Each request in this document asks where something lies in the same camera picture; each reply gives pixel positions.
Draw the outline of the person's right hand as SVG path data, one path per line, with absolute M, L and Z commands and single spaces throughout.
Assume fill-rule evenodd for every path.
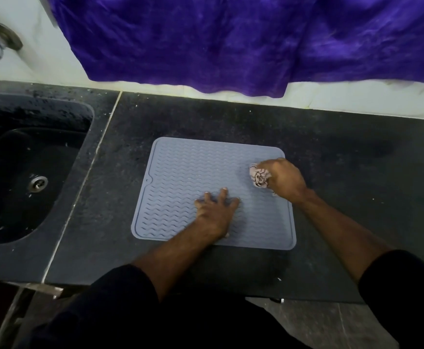
M 272 175 L 269 187 L 272 191 L 292 204 L 301 205 L 310 192 L 300 170 L 285 158 L 279 175 Z

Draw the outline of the person's left hand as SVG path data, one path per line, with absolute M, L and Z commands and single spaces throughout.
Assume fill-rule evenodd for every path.
M 226 187 L 220 189 L 213 201 L 214 204 L 204 204 L 204 197 L 195 201 L 196 217 L 193 224 L 208 239 L 215 242 L 227 237 L 235 213 L 230 214 L 227 211 L 230 200 L 228 200 L 228 189 Z

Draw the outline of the white patterned cleaning cloth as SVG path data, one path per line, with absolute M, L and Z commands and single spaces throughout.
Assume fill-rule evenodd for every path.
M 259 168 L 257 165 L 251 164 L 249 166 L 249 175 L 253 185 L 257 188 L 270 189 L 268 182 L 272 177 L 271 173 L 266 169 Z

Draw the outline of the grey silicone drying mat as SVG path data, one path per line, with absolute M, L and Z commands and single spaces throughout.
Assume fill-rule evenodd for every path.
M 131 224 L 141 240 L 166 241 L 189 225 L 193 203 L 227 187 L 239 206 L 229 237 L 216 244 L 289 251 L 296 246 L 291 203 L 256 187 L 249 168 L 285 158 L 278 147 L 161 137 L 154 141 Z

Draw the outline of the person's left forearm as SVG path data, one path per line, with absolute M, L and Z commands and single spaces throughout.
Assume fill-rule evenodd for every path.
M 170 240 L 135 259 L 132 265 L 149 278 L 162 301 L 201 254 L 227 234 L 228 225 L 224 220 L 197 218 Z

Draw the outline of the person's right forearm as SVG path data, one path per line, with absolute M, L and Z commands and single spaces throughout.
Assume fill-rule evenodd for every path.
M 292 204 L 314 225 L 355 283 L 377 258 L 394 250 L 309 188 L 298 189 Z

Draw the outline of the person's black clothing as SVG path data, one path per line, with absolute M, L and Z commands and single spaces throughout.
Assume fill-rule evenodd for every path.
M 402 349 L 424 349 L 424 261 L 404 250 L 377 258 L 358 290 Z M 225 293 L 169 295 L 159 302 L 134 266 L 115 268 L 16 349 L 311 349 L 266 310 Z

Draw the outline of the purple velvet cloth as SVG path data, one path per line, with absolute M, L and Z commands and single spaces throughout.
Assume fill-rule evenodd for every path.
M 290 82 L 424 83 L 424 0 L 49 0 L 88 78 L 281 98 Z

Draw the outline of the metal sink drain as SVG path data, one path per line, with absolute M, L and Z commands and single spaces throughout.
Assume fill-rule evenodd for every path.
M 27 190 L 29 193 L 40 193 L 47 187 L 48 183 L 47 177 L 36 175 L 31 178 Z

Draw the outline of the black stone sink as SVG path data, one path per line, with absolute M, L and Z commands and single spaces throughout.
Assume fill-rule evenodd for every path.
M 88 105 L 0 94 L 0 244 L 22 239 L 46 219 L 92 124 Z M 29 193 L 33 176 L 48 178 Z

